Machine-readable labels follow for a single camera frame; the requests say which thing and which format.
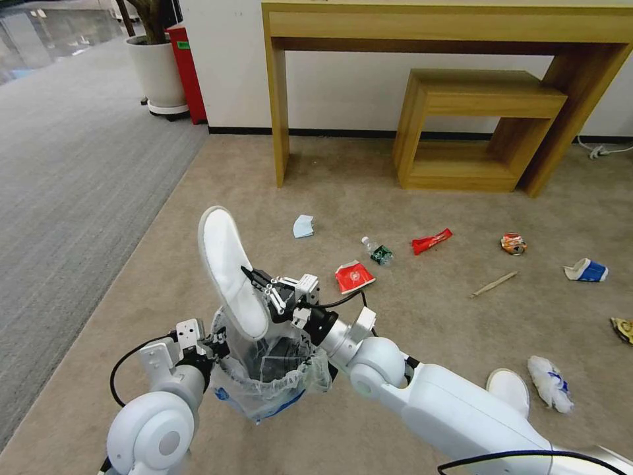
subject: wooden side table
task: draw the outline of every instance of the wooden side table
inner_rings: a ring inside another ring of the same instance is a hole
[[[394,144],[403,188],[512,191],[567,96],[525,71],[412,69]],[[490,142],[422,142],[428,115],[501,117]]]
[[[630,0],[262,0],[277,186],[290,153],[286,51],[551,55],[567,94],[520,185],[537,196],[633,50]]]

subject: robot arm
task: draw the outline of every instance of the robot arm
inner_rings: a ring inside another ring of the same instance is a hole
[[[376,314],[364,306],[352,325],[338,318],[333,305],[319,305],[318,279],[271,278],[243,267],[273,323],[303,329],[328,360],[348,375],[363,397],[379,401],[422,440],[451,459],[505,451],[552,451],[513,407],[485,389],[434,364],[422,364],[387,338],[373,336]],[[117,415],[107,439],[111,473],[176,475],[198,425],[197,409],[213,365],[228,354],[222,331],[204,335],[202,323],[179,323],[174,338],[147,344],[139,351],[150,377],[150,393]],[[606,449],[588,452],[633,475],[633,463]],[[586,460],[512,457],[471,466],[476,474],[606,475],[614,473]]]

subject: reflective floor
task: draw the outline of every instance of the reflective floor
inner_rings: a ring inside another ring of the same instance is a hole
[[[0,85],[122,36],[109,0],[0,0]]]

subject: blue and white cup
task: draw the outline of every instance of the blue and white cup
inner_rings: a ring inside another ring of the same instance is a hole
[[[580,259],[573,267],[563,267],[569,280],[581,280],[582,282],[603,282],[609,273],[609,269],[591,259]]]

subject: white slipper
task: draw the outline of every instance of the white slipper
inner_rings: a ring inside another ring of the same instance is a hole
[[[486,390],[516,409],[525,419],[529,414],[529,391],[526,382],[506,368],[494,370],[488,376]]]
[[[204,212],[198,226],[202,263],[224,301],[224,311],[235,328],[249,340],[259,340],[268,330],[268,311],[255,294],[241,266],[253,266],[244,252],[237,226],[222,206]]]

